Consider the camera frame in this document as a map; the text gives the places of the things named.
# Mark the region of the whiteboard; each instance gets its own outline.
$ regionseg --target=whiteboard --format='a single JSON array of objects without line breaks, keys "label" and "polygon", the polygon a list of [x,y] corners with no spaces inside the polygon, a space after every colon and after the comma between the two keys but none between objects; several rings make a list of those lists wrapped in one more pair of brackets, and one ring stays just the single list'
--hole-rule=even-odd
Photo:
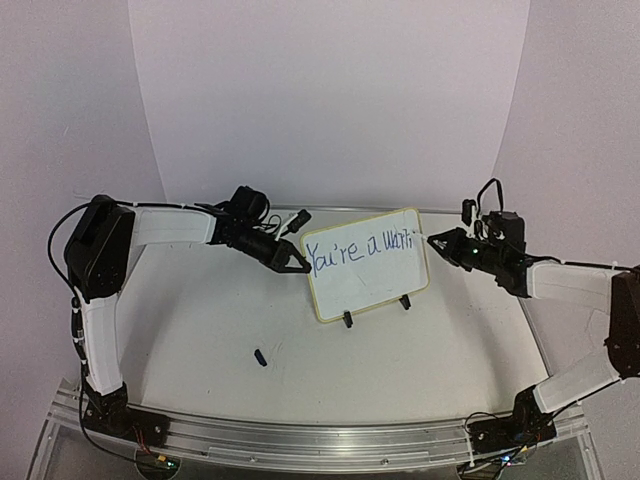
[{"label": "whiteboard", "polygon": [[321,322],[381,305],[429,285],[420,215],[405,208],[309,232],[300,240]]}]

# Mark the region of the white wall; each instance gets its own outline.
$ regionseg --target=white wall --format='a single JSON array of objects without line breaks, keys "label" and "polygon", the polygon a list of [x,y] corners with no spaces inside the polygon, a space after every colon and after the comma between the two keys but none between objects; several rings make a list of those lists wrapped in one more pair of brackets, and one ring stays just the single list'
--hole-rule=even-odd
[{"label": "white wall", "polygon": [[81,202],[74,190],[164,194],[126,0],[6,0],[0,11],[0,460],[2,478],[15,479],[61,378],[79,370],[70,294],[45,253],[49,230]]},{"label": "white wall", "polygon": [[490,176],[528,0],[131,0],[170,200],[459,209]]},{"label": "white wall", "polygon": [[[640,263],[640,3],[534,0],[495,174],[528,250]],[[606,318],[529,302],[554,370],[607,336]],[[640,385],[585,403],[605,474],[638,478]]]}]

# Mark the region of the cable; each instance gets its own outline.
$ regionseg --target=cable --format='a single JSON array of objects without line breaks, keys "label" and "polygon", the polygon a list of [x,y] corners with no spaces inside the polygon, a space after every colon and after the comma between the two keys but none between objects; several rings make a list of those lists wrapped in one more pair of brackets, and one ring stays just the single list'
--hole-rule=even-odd
[{"label": "cable", "polygon": [[56,232],[62,226],[62,224],[66,222],[69,219],[69,217],[71,217],[74,213],[77,213],[80,210],[84,210],[89,205],[91,205],[90,202],[83,203],[82,205],[78,205],[73,210],[70,210],[69,212],[67,212],[60,220],[58,220],[58,223],[56,223],[54,227],[51,229],[51,232],[49,233],[49,238],[47,239],[47,256],[49,257],[49,262],[51,263],[51,266],[53,267],[55,272],[58,274],[58,276],[64,281],[64,283],[67,284],[67,286],[71,290],[71,294],[76,299],[78,299],[78,294],[76,293],[75,288],[73,288],[73,284],[71,283],[71,281],[67,278],[67,276],[64,273],[62,273],[62,270],[60,270],[60,268],[58,267],[58,264],[53,259],[53,252],[51,250],[52,248],[51,246],[53,245],[53,238],[55,237]]},{"label": "cable", "polygon": [[486,417],[491,417],[494,420],[500,420],[500,417],[498,417],[497,415],[494,415],[493,413],[488,413],[488,412],[473,412],[471,415],[469,415],[467,418],[464,419],[464,424],[462,425],[462,428],[464,429],[465,432],[467,432],[469,435],[471,435],[472,433],[469,431],[468,428],[468,424],[469,424],[469,420],[471,420],[473,417],[478,416],[478,415],[484,415]]}]

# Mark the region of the black bracket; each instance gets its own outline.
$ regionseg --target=black bracket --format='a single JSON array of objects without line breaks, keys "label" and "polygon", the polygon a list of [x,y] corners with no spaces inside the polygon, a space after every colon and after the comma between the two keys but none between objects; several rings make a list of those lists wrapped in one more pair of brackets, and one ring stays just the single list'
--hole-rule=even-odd
[{"label": "black bracket", "polygon": [[351,318],[351,312],[349,310],[346,310],[344,312],[342,320],[344,321],[344,324],[347,326],[347,328],[353,327],[353,318]]},{"label": "black bracket", "polygon": [[158,413],[138,410],[127,405],[127,386],[108,395],[100,395],[86,383],[84,389],[89,405],[82,417],[87,430],[111,437],[139,443],[138,436],[147,447],[162,447],[167,440],[169,417]]},{"label": "black bracket", "polygon": [[400,297],[400,304],[405,310],[409,310],[411,308],[411,300],[409,300],[409,295],[406,293]]},{"label": "black bracket", "polygon": [[469,424],[474,452],[497,452],[522,445],[534,445],[556,436],[553,415],[542,413],[533,396],[535,385],[516,395],[513,413]]},{"label": "black bracket", "polygon": [[611,279],[610,318],[605,345],[611,365],[620,378],[640,377],[640,281],[635,272]]}]

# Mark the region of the white backdrop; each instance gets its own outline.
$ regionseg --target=white backdrop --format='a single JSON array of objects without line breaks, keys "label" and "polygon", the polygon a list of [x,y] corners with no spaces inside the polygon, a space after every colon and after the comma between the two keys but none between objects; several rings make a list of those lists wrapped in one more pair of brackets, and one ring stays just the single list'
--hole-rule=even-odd
[{"label": "white backdrop", "polygon": [[458,209],[491,175],[526,0],[130,0],[167,198]]}]

